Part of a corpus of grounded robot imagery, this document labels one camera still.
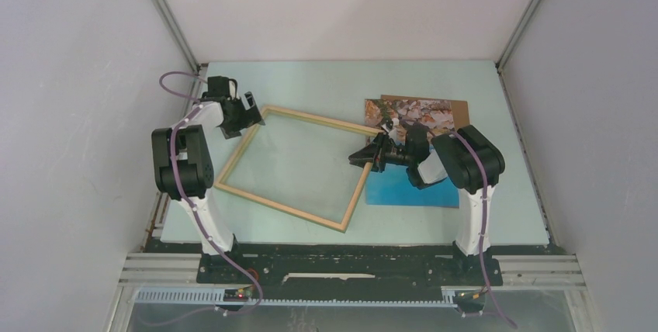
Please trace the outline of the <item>landscape photo print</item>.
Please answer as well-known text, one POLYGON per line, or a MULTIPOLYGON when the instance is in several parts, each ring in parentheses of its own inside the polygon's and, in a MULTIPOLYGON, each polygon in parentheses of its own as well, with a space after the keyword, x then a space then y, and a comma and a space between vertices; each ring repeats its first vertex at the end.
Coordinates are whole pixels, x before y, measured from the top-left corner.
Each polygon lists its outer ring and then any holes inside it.
MULTIPOLYGON (((452 102, 445 99, 425 99, 382 95, 379 99, 365 100, 365 125, 378 127, 387 120, 395 126, 394 142, 403 146, 406 125, 420 123, 433 136, 455 129, 452 102)), ((372 172, 366 181, 366 203, 373 206, 433 206, 456 208, 459 206, 457 188, 448 180, 427 188, 418 189, 409 181, 407 168, 388 164, 384 172, 372 172)))

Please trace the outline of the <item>wooden picture frame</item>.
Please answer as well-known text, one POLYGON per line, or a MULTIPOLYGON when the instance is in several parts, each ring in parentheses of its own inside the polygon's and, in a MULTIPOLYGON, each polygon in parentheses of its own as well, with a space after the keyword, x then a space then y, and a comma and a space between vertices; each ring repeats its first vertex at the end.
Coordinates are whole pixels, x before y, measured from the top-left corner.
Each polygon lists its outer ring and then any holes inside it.
POLYGON ((274 105, 261 115, 266 124, 242 136, 215 188, 344 233, 372 168, 348 155, 381 131, 274 105))

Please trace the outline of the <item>brown cardboard backing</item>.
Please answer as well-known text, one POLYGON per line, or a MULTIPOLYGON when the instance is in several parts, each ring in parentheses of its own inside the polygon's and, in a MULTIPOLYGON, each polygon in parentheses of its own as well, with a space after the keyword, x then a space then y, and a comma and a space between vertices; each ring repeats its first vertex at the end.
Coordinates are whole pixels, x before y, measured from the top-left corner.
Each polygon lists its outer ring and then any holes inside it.
POLYGON ((392 102, 392 109, 405 123, 420 123, 433 133, 446 133, 470 124, 466 101, 381 95, 392 102))

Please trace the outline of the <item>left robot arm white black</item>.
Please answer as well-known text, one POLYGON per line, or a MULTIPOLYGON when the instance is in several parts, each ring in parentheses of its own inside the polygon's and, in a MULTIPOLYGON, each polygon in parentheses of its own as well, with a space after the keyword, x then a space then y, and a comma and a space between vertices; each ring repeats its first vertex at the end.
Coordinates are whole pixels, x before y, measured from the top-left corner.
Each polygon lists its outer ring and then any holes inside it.
POLYGON ((207 90, 175 125, 151 133, 154 180, 160 192, 179 201, 196 224, 205 254, 224 254, 216 262, 215 272, 225 282, 237 282, 244 276, 245 262, 232 251, 234 233, 219 218, 210 190, 215 172, 206 139, 208 133, 221 130, 229 140, 243 130, 265 122, 251 92, 238 94, 237 80, 224 76, 202 79, 207 90))

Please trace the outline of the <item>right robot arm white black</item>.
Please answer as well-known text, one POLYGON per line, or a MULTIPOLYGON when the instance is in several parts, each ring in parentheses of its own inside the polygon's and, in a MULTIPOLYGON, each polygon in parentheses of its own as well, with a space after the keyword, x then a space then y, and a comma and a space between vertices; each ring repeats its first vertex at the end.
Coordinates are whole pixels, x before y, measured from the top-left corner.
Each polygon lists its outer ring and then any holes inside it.
POLYGON ((382 128, 367 146, 348 157, 349 164, 369 165, 375 173, 390 164, 404 166, 410 185, 419 190, 449 180, 459 197, 462 226, 455 245, 463 253, 452 261, 451 272, 462 284, 474 282, 483 272, 476 255, 484 255, 490 247, 490 201, 506 168, 503 154, 472 125, 428 139, 430 129, 413 123, 405 126, 402 145, 393 139, 391 121, 382 128))

